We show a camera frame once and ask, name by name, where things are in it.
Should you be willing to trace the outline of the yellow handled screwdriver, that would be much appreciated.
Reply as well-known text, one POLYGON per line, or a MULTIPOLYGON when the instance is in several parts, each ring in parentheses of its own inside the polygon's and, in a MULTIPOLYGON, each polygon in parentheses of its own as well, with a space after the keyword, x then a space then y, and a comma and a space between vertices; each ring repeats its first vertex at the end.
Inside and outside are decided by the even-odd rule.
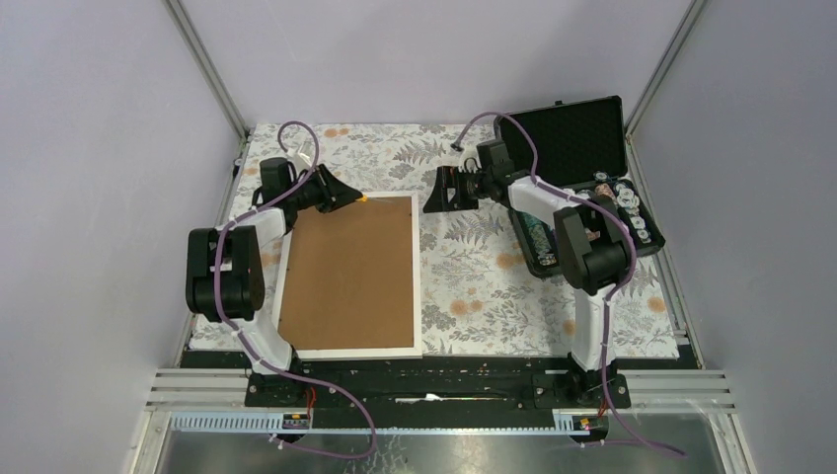
POLYGON ((410 194, 367 194, 359 197, 356 202, 381 202, 381 203, 396 203, 401 201, 411 201, 413 196, 410 194))

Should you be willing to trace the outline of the white picture frame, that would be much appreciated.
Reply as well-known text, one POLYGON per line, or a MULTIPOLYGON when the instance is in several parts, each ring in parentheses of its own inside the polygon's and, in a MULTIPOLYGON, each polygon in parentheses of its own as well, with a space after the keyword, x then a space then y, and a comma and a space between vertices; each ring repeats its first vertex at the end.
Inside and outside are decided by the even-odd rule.
POLYGON ((303 360, 420 358, 419 200, 300 212, 273 313, 303 360))

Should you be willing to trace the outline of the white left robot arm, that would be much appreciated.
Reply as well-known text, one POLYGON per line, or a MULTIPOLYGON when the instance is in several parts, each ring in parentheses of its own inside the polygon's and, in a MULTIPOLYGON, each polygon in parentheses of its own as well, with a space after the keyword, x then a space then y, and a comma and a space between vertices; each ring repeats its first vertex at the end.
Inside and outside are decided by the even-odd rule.
POLYGON ((230 330, 253 371, 272 374, 268 393, 284 406, 303 399, 307 382, 290 369, 295 350, 279 335, 278 320, 266 308, 263 246, 290 236, 305 209, 331 213, 365 199, 325 165, 303 168, 302 162, 300 158, 265 160, 251 209, 227 225, 197 228, 188 237, 189 310, 230 330))

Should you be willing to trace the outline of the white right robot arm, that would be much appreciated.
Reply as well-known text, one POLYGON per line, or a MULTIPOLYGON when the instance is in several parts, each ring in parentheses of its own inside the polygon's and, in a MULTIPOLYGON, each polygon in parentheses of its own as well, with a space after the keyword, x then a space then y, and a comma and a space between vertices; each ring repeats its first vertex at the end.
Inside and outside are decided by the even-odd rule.
POLYGON ((533 171, 516 167, 499 139, 476 146, 469 168, 440 166, 426 213, 476 209, 491 199, 508 209, 538 218, 553 230, 557 262, 575 296, 576 334, 570 358, 573 370, 566 381, 572 402, 589 407, 605 393, 601 375, 614 357, 611 309, 616 292, 632 277, 637 250, 628 226, 607 196, 582 197, 541 179, 533 171))

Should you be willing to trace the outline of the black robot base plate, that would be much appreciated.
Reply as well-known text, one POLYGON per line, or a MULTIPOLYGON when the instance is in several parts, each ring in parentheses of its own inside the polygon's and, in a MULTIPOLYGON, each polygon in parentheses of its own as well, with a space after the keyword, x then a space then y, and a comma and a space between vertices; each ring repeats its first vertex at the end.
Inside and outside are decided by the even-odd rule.
POLYGON ((258 374, 240 352, 188 352, 185 366, 232 369, 243 376, 247 408, 362 416, 356 407, 362 404, 374 425, 382 417, 412 414, 458 419, 511 411, 598 412, 606 406, 600 378, 581 377, 565 356, 295 361, 296 379, 258 374))

